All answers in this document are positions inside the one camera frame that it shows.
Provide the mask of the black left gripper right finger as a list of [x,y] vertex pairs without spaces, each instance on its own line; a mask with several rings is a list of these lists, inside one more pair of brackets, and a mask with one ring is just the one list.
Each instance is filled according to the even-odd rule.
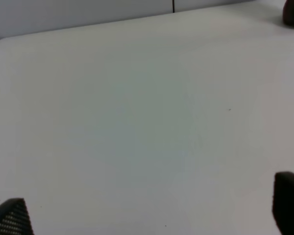
[[282,235],[294,235],[294,173],[275,174],[272,214]]

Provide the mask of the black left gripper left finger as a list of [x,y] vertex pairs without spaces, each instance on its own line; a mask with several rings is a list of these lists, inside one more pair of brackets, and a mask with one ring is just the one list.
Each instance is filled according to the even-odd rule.
[[23,198],[11,198],[0,204],[0,235],[34,235]]

